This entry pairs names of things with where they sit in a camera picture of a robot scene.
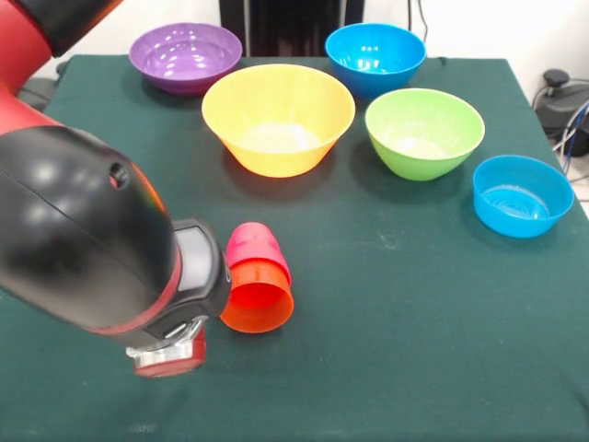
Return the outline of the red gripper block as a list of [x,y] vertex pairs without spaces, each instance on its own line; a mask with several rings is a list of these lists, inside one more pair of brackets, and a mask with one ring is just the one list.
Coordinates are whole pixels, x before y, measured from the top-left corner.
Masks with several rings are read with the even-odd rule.
[[134,373],[145,378],[166,378],[188,373],[206,362],[206,331],[198,332],[152,351],[126,349],[133,360]]

